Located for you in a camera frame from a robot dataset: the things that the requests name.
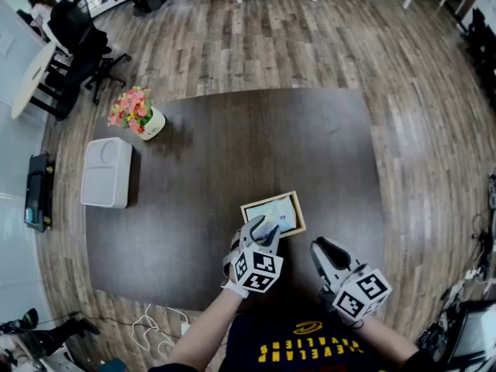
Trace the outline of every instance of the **flower pot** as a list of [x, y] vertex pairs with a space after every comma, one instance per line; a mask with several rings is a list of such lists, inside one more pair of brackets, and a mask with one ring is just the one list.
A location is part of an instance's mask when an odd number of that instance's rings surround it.
[[152, 106], [152, 118], [145, 124], [145, 131], [138, 134], [142, 140], [151, 140], [165, 126], [165, 117], [162, 112]]

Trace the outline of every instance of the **white cable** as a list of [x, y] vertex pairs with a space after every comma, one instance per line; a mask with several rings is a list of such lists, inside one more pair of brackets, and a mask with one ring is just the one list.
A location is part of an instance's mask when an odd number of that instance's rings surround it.
[[176, 313], [179, 313], [179, 314], [183, 315], [186, 318], [186, 323], [189, 325], [189, 319], [188, 319], [188, 316], [187, 315], [185, 315], [183, 312], [180, 312], [176, 308], [172, 308], [172, 307], [168, 307], [168, 306], [167, 306], [167, 308], [169, 310], [172, 310], [173, 312], [176, 312]]
[[[133, 340], [133, 342], [134, 342], [134, 343], [136, 343], [136, 344], [137, 344], [139, 347], [141, 347], [143, 350], [145, 350], [145, 351], [150, 351], [150, 342], [148, 341], [148, 339], [147, 339], [147, 337], [146, 337], [146, 334], [147, 334], [150, 330], [152, 330], [152, 329], [153, 329], [155, 332], [160, 332], [162, 335], [164, 335], [164, 336], [167, 338], [167, 340], [168, 340], [168, 341], [164, 340], [163, 342], [160, 342], [160, 343], [158, 344], [158, 346], [157, 346], [157, 351], [159, 352], [159, 354], [160, 354], [163, 358], [167, 359], [167, 356], [166, 356], [164, 353], [162, 353], [162, 352], [160, 351], [160, 346], [162, 346], [163, 344], [165, 344], [165, 345], [172, 345], [172, 347], [174, 347], [174, 344], [175, 344], [175, 343], [174, 343], [174, 341], [173, 341], [173, 340], [172, 340], [169, 336], [167, 336], [165, 333], [163, 333], [163, 332], [160, 330], [160, 328], [159, 328], [159, 326], [158, 326], [158, 324], [157, 324], [157, 321], [155, 321], [154, 319], [152, 319], [152, 318], [148, 315], [148, 310], [150, 309], [151, 305], [152, 305], [152, 304], [150, 303], [150, 304], [148, 305], [148, 307], [146, 308], [145, 314], [144, 314], [144, 315], [142, 315], [141, 317], [139, 317], [139, 319], [138, 319], [136, 322], [134, 322], [134, 323], [133, 323], [133, 333], [131, 334], [131, 339]], [[138, 343], [138, 341], [134, 338], [134, 326], [135, 326], [136, 324], [140, 323], [140, 321], [141, 321], [142, 319], [146, 319], [146, 320], [147, 320], [147, 322], [148, 322], [148, 325], [150, 326], [150, 327], [149, 327], [149, 328], [145, 331], [145, 333], [143, 334], [143, 339], [145, 340], [145, 342], [146, 342], [146, 344], [147, 344], [147, 347], [142, 346], [142, 345], [141, 345], [140, 343]]]

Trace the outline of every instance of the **black t-shirt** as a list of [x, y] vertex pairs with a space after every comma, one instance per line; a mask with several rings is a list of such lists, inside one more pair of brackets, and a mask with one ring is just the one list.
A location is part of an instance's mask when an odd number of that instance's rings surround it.
[[[419, 352], [402, 371], [435, 370], [432, 360]], [[319, 371], [388, 372], [390, 365], [368, 346], [336, 313], [308, 310], [297, 314], [238, 315], [232, 323], [221, 372]], [[150, 372], [195, 372], [169, 364]]]

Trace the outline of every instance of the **dark wooden table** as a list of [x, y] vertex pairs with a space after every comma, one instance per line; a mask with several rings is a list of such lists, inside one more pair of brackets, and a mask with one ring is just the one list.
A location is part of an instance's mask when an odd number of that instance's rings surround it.
[[315, 300], [310, 242], [329, 236], [384, 268], [381, 193], [358, 91], [282, 89], [182, 99], [145, 142], [102, 119], [94, 139], [134, 146], [126, 209], [86, 207], [91, 281], [112, 294], [202, 310], [219, 293], [240, 206], [296, 190], [307, 231], [284, 238], [274, 293]]

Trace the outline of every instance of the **wood plank flooring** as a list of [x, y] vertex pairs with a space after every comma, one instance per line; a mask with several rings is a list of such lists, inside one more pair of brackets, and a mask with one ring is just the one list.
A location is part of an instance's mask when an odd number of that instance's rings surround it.
[[[129, 86], [151, 87], [158, 105], [255, 88], [359, 89], [371, 117], [385, 217], [385, 273], [394, 287], [384, 321], [415, 338], [435, 318], [444, 290], [470, 266], [471, 219], [486, 209], [496, 125], [454, 19], [436, 0], [413, 0], [408, 11], [402, 2], [168, 0], [139, 19], [126, 3], [96, 23], [108, 33], [113, 54], [133, 56], [115, 74]], [[82, 309], [133, 322], [146, 307], [93, 290], [88, 276], [80, 204], [84, 149], [95, 120], [106, 115], [120, 91], [116, 84], [105, 88], [98, 107], [81, 91], [70, 116], [50, 119], [46, 129], [44, 146], [57, 157], [54, 228], [38, 237], [38, 252], [54, 315]], [[150, 315], [162, 329], [180, 332], [175, 312], [152, 306]], [[102, 330], [97, 339], [70, 341], [88, 367], [111, 358], [126, 361], [132, 371], [164, 362], [157, 352], [160, 334], [150, 335], [147, 352], [129, 338], [129, 326], [97, 323]], [[217, 370], [224, 349], [211, 370]]]

